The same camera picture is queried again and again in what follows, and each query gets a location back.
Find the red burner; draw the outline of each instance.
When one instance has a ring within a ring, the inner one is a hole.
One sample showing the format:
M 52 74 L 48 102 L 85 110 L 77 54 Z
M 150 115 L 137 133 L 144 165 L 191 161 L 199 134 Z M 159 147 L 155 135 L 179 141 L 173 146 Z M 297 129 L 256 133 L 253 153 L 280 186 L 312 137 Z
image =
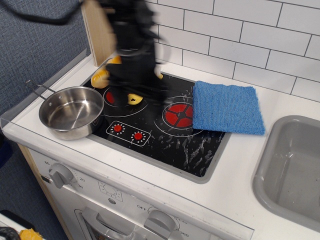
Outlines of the red burner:
M 165 111 L 165 121 L 168 125 L 176 128 L 192 127 L 193 108 L 188 103 L 175 103 Z
M 110 104 L 114 104 L 115 103 L 115 98 L 112 95 L 112 93 L 110 91 L 108 91 L 105 95 L 106 100 L 110 103 Z

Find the blue towel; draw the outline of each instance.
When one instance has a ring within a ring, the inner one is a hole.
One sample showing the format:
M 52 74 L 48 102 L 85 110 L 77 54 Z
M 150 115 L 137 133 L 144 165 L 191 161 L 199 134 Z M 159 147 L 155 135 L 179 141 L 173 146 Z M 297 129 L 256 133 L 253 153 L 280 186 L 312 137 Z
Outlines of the blue towel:
M 193 87 L 193 128 L 264 135 L 256 89 L 196 81 Z

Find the stainless steel saucepan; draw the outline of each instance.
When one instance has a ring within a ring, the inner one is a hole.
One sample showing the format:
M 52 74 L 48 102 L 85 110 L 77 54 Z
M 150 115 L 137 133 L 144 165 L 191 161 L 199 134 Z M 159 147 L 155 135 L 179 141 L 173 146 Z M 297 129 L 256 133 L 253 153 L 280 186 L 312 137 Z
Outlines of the stainless steel saucepan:
M 48 98 L 38 94 L 30 83 L 53 92 Z M 81 139 L 93 133 L 102 122 L 100 116 L 104 108 L 104 99 L 96 90 L 75 86 L 57 92 L 52 89 L 26 81 L 25 85 L 44 99 L 40 110 L 41 122 L 57 138 L 63 140 Z

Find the white subway tile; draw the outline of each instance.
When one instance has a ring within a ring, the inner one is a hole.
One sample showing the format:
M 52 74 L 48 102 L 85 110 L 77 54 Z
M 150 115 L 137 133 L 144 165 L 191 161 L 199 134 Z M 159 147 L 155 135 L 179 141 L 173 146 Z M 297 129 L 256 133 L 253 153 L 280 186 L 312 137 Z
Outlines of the white subway tile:
M 212 14 L 214 8 L 214 0 L 201 0 L 201 2 L 196 0 L 158 0 L 158 3 L 206 14 Z
M 283 4 L 278 27 L 320 35 L 320 9 Z
M 173 64 L 182 65 L 182 49 L 163 45 L 160 43 L 155 44 L 155 57 L 159 60 L 170 62 Z
M 320 60 L 320 36 L 313 35 L 311 37 L 311 41 L 305 56 Z
M 160 43 L 193 52 L 208 54 L 210 37 L 171 27 L 159 26 Z
M 266 69 L 320 82 L 320 60 L 272 50 Z
M 309 40 L 306 33 L 244 22 L 240 42 L 303 56 Z
M 296 77 L 236 63 L 233 79 L 290 94 Z
M 215 0 L 213 14 L 276 26 L 281 5 L 280 2 L 265 0 Z
M 239 41 L 242 21 L 205 13 L 185 11 L 184 30 L 212 37 Z
M 319 0 L 280 0 L 280 2 L 320 9 Z
M 269 49 L 211 37 L 209 55 L 265 68 Z
M 153 21 L 156 24 L 183 29 L 184 28 L 184 10 L 163 6 L 154 3 L 147 3 L 150 10 L 154 12 Z
M 320 102 L 320 82 L 297 78 L 292 95 Z
M 235 69 L 232 61 L 186 50 L 183 51 L 183 66 L 230 79 Z

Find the gray sink basin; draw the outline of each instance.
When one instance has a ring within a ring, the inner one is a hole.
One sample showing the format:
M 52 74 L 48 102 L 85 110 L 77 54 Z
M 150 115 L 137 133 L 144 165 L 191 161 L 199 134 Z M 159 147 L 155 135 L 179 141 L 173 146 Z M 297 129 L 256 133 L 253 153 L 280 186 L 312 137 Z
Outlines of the gray sink basin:
M 320 232 L 320 121 L 286 116 L 274 124 L 253 191 L 270 212 Z

